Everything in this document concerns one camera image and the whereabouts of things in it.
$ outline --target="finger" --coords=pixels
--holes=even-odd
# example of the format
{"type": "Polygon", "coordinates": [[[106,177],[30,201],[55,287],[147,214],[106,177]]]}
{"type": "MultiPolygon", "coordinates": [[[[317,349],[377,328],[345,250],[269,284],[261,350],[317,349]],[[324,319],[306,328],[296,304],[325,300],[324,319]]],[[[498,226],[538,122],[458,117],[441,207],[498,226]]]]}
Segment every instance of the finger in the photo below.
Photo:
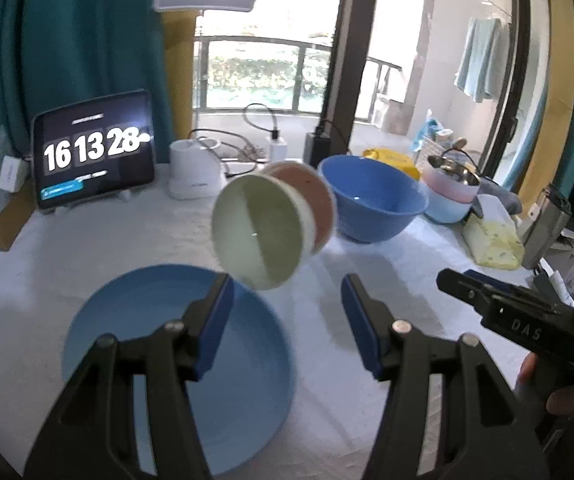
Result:
{"type": "Polygon", "coordinates": [[[566,386],[553,392],[547,399],[547,411],[552,415],[574,414],[574,386],[566,386]]]}
{"type": "Polygon", "coordinates": [[[528,354],[520,366],[520,371],[518,372],[518,382],[528,382],[536,371],[537,364],[538,356],[533,353],[528,354]]]}

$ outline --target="light blue towel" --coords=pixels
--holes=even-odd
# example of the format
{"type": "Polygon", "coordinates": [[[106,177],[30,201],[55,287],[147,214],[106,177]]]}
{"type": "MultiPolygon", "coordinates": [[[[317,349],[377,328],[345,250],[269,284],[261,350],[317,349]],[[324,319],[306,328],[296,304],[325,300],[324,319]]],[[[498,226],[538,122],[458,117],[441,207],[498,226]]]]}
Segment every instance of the light blue towel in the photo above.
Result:
{"type": "Polygon", "coordinates": [[[499,59],[499,18],[479,20],[471,18],[467,42],[462,55],[455,85],[477,103],[493,98],[494,60],[499,59]]]}

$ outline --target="tablet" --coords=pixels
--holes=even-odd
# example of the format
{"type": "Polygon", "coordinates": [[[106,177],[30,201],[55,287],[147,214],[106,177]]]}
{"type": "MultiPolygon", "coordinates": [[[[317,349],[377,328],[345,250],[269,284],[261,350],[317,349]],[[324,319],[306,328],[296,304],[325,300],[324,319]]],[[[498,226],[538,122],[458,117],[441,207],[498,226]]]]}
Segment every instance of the tablet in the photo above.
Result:
{"type": "Polygon", "coordinates": [[[138,90],[37,116],[32,171],[38,208],[149,184],[154,180],[150,98],[138,90]]]}

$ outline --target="stainless steel bowl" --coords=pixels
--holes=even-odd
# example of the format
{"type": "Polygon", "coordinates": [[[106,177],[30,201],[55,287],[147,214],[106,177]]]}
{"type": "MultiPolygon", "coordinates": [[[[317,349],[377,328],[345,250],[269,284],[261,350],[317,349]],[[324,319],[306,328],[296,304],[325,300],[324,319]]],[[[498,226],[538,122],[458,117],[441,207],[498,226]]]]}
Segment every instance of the stainless steel bowl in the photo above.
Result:
{"type": "Polygon", "coordinates": [[[427,162],[437,170],[442,170],[451,180],[465,186],[480,186],[480,177],[467,166],[446,156],[430,155],[427,162]]]}

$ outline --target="white tablecloth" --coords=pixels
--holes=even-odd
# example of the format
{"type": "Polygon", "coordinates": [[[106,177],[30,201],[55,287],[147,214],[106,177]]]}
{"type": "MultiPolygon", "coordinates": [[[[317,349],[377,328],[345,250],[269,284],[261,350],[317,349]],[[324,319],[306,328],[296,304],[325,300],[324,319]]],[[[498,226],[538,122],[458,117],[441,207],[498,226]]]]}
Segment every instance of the white tablecloth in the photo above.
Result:
{"type": "MultiPolygon", "coordinates": [[[[209,238],[213,199],[170,199],[160,171],[157,183],[129,202],[105,198],[62,214],[34,214],[11,251],[0,253],[0,451],[17,470],[63,386],[64,338],[91,294],[139,267],[182,262],[218,268],[209,238]]],[[[381,244],[335,236],[287,284],[263,293],[291,341],[296,394],[278,435],[225,478],[360,477],[387,384],[362,367],[340,304],[347,272],[357,272],[373,297],[427,334],[456,339],[477,333],[513,384],[526,352],[483,329],[470,306],[438,291],[435,277],[445,267],[476,268],[458,232],[417,218],[381,244]]],[[[482,271],[518,284],[529,275],[523,269],[482,271]]],[[[423,467],[436,444],[436,388],[431,398],[423,467]]]]}

